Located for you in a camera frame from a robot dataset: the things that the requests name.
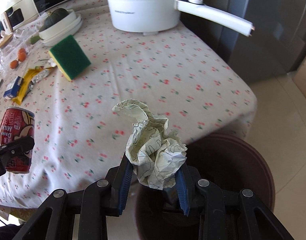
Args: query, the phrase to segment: handle knob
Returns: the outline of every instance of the handle knob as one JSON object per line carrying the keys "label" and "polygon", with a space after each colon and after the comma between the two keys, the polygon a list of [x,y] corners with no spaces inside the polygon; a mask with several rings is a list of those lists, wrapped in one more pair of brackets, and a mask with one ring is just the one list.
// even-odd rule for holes
{"label": "handle knob", "polygon": [[203,0],[189,0],[189,2],[194,4],[204,4]]}

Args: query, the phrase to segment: sponge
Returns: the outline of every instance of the sponge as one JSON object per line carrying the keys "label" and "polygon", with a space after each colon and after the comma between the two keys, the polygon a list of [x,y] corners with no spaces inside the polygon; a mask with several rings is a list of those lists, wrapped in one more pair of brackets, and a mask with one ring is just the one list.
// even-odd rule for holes
{"label": "sponge", "polygon": [[49,55],[69,81],[91,65],[91,62],[72,35],[67,36],[52,47],[49,50]]}

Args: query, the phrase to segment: table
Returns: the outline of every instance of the table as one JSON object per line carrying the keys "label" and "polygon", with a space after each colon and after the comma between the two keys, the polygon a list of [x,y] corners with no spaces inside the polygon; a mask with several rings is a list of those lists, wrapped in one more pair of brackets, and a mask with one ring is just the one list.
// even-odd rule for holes
{"label": "table", "polygon": [[[0,177],[0,204],[35,208],[55,189],[85,189],[117,166],[132,131],[130,120],[111,111],[125,99],[146,103],[164,114],[170,128],[189,144],[221,129],[247,134],[256,97],[234,71],[182,23],[154,36],[112,26],[106,0],[72,0],[64,5],[83,17],[74,35],[91,60],[76,80],[59,70],[36,84],[21,107],[35,113],[35,147],[29,174]],[[41,18],[23,27],[30,31]],[[48,58],[48,47],[31,47],[27,65]],[[22,76],[24,64],[4,80],[0,122],[11,101],[2,98],[9,80]]]}

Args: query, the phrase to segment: beverage can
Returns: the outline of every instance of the beverage can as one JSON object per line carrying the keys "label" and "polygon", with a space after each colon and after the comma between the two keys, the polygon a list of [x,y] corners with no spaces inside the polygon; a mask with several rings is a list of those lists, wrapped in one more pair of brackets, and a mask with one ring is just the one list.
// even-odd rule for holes
{"label": "beverage can", "polygon": [[[34,138],[35,115],[20,107],[9,107],[0,125],[0,146],[25,136]],[[33,150],[11,158],[6,170],[13,173],[29,173]]]}

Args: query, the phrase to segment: blue box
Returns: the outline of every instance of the blue box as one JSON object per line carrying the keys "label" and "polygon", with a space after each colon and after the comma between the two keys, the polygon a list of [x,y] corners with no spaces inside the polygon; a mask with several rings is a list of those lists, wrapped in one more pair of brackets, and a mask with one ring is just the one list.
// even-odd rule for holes
{"label": "blue box", "polygon": [[6,87],[6,91],[4,93],[5,99],[13,99],[17,96],[17,93],[19,91],[19,88],[23,82],[23,78],[17,76],[14,78]]}

